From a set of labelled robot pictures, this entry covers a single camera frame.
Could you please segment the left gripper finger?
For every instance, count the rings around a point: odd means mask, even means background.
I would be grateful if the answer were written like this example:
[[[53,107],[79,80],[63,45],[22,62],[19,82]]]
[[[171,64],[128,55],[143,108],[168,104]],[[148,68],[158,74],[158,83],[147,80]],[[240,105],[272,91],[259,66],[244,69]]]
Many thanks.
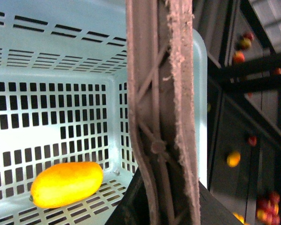
[[[200,183],[200,223],[202,225],[240,225],[241,222]],[[149,209],[144,182],[136,170],[122,200],[108,218],[107,225],[148,225]]]

